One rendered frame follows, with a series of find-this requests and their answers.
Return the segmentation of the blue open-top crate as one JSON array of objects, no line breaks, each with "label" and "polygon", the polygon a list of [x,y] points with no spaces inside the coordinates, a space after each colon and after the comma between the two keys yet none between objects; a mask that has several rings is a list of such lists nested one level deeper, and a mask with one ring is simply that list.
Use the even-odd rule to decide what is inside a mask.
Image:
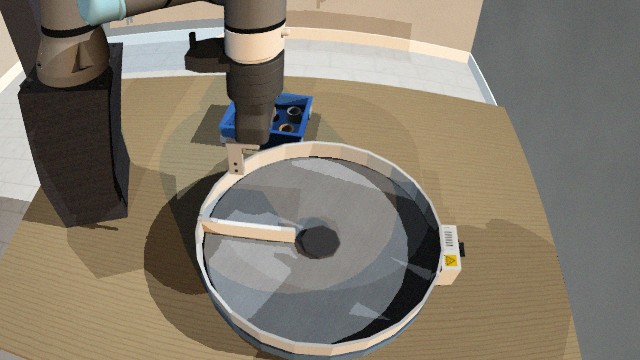
[{"label": "blue open-top crate", "polygon": [[[269,140],[266,144],[260,145],[260,147],[273,148],[287,143],[303,142],[307,122],[311,116],[312,100],[313,96],[281,93],[275,99],[276,117],[272,123]],[[299,107],[301,109],[301,119],[298,123],[289,123],[287,121],[287,109],[290,107]],[[225,144],[227,138],[235,138],[235,126],[232,126],[235,122],[235,112],[234,102],[232,101],[218,127],[221,130],[221,143]],[[292,125],[294,133],[279,131],[279,127],[283,124]]]}]

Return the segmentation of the orange hollow cylinder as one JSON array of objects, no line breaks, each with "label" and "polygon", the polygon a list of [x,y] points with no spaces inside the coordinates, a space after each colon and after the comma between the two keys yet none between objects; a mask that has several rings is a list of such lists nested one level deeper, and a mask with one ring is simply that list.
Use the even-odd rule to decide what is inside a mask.
[{"label": "orange hollow cylinder", "polygon": [[292,125],[284,124],[284,125],[281,125],[281,126],[279,127],[279,131],[292,132],[292,133],[294,133],[294,128],[293,128],[293,126],[292,126]]}]

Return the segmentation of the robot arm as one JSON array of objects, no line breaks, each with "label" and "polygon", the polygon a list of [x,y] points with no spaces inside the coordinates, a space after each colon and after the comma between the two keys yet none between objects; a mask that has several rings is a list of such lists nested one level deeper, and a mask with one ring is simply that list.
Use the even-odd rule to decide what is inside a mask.
[{"label": "robot arm", "polygon": [[269,32],[286,22],[287,0],[39,0],[38,79],[58,88],[91,81],[110,63],[104,23],[196,1],[224,6],[225,29],[237,34]]}]

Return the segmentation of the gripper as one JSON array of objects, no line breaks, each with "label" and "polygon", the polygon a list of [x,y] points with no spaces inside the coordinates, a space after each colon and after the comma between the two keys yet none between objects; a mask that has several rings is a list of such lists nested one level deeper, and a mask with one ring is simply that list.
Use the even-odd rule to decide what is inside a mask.
[{"label": "gripper", "polygon": [[236,111],[235,139],[227,138],[225,143],[232,175],[245,173],[243,149],[259,150],[269,140],[275,99],[283,91],[283,48],[285,36],[290,35],[290,29],[284,27],[285,23],[270,32],[241,35],[224,26],[224,37],[200,41],[195,32],[189,33],[185,69],[226,73],[227,95]]}]

